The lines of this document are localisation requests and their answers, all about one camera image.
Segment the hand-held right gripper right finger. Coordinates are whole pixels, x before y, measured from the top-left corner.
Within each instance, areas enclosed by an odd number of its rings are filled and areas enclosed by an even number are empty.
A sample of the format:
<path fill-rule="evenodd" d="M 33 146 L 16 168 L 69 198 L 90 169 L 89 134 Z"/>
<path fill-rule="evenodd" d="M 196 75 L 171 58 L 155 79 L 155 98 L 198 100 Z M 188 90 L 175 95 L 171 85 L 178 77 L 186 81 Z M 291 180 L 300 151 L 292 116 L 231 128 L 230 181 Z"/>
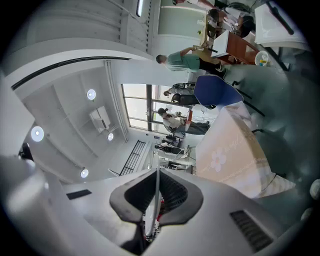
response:
<path fill-rule="evenodd" d="M 183 186 L 184 202 L 160 218 L 146 256 L 252 256 L 280 237 L 268 211 L 229 185 L 165 169 L 160 184 Z"/>

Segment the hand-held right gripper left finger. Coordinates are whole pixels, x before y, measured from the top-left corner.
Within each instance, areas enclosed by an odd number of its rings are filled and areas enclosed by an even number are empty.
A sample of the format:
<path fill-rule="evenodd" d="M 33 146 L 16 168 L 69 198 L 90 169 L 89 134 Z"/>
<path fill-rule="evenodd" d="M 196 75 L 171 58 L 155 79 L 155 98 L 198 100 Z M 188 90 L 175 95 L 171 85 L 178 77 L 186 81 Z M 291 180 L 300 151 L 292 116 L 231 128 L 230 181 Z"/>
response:
<path fill-rule="evenodd" d="M 134 256 L 73 207 L 59 180 L 17 157 L 0 156 L 0 202 L 18 233 L 44 256 Z"/>

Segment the beige patterned tablecloth table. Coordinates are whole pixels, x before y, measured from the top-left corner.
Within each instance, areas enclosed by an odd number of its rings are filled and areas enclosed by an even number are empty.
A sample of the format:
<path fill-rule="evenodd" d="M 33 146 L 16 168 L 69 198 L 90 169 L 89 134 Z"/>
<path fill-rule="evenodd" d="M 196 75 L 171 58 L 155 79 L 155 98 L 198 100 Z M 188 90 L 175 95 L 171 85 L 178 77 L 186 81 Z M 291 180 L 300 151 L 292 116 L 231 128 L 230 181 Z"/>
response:
<path fill-rule="evenodd" d="M 263 149 L 239 111 L 224 106 L 195 148 L 196 175 L 262 198 L 293 189 L 295 183 L 271 171 Z"/>

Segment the black metal railing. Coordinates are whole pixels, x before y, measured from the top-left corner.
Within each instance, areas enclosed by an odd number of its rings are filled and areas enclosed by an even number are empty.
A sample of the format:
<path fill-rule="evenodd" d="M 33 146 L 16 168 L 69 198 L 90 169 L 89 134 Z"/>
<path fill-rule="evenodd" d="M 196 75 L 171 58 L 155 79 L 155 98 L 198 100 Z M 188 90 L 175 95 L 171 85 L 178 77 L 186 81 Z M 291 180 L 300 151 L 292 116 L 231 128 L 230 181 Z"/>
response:
<path fill-rule="evenodd" d="M 141 170 L 140 164 L 145 160 L 145 154 L 148 154 L 151 143 L 137 140 L 130 140 L 120 145 L 111 156 L 107 171 L 112 176 L 124 176 Z"/>

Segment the white ceiling air conditioner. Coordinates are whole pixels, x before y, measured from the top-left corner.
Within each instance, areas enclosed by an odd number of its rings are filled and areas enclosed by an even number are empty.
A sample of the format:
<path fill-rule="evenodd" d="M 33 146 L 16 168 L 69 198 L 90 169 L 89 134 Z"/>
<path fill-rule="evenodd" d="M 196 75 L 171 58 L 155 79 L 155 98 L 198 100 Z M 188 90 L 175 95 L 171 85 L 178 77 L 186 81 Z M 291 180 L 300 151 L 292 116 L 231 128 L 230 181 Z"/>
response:
<path fill-rule="evenodd" d="M 111 122 L 104 106 L 90 112 L 89 117 L 99 134 L 109 129 Z"/>

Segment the blue chair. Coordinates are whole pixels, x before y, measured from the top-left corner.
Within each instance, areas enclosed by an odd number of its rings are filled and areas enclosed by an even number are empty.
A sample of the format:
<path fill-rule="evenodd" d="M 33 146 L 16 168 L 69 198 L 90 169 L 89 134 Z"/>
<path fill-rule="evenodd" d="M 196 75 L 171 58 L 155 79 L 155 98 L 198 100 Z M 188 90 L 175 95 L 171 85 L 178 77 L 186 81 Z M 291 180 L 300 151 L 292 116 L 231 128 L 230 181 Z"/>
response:
<path fill-rule="evenodd" d="M 215 106 L 219 111 L 228 105 L 243 102 L 254 111 L 265 117 L 265 114 L 244 99 L 244 96 L 252 99 L 245 92 L 235 88 L 239 82 L 234 81 L 232 84 L 224 81 L 217 75 L 201 75 L 197 78 L 193 94 L 199 104 L 208 108 Z"/>

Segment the large black-framed window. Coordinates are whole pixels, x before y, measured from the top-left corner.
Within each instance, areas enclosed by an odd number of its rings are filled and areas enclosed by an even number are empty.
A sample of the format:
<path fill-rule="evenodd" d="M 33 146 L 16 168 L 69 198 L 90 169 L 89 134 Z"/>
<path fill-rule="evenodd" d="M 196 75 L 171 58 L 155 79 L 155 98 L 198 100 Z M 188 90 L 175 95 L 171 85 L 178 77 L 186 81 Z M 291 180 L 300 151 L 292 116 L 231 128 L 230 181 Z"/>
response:
<path fill-rule="evenodd" d="M 172 95 L 164 96 L 163 92 L 169 86 L 123 83 L 121 87 L 129 126 L 132 128 L 168 134 L 158 114 L 159 108 L 167 108 L 172 115 L 180 112 L 183 118 L 187 117 L 188 108 L 171 102 Z"/>

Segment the white plastic basin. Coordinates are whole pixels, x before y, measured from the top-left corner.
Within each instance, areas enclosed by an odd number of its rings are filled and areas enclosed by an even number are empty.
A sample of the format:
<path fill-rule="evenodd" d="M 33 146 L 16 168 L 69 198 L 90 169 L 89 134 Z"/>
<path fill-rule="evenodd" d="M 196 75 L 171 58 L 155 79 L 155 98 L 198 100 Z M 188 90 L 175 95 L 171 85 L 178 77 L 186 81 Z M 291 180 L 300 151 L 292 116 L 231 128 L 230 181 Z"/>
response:
<path fill-rule="evenodd" d="M 268 64 L 269 62 L 269 55 L 266 51 L 261 50 L 259 51 L 254 59 L 254 63 L 256 66 L 264 67 Z"/>

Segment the small wooden side table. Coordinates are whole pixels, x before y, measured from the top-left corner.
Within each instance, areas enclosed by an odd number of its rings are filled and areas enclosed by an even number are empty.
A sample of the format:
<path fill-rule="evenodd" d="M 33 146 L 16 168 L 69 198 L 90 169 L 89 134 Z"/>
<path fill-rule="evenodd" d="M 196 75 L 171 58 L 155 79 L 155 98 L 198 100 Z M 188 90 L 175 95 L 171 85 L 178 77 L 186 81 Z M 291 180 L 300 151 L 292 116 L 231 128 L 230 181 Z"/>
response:
<path fill-rule="evenodd" d="M 258 53 L 255 46 L 226 30 L 213 40 L 211 56 L 230 65 L 255 65 L 255 57 Z"/>

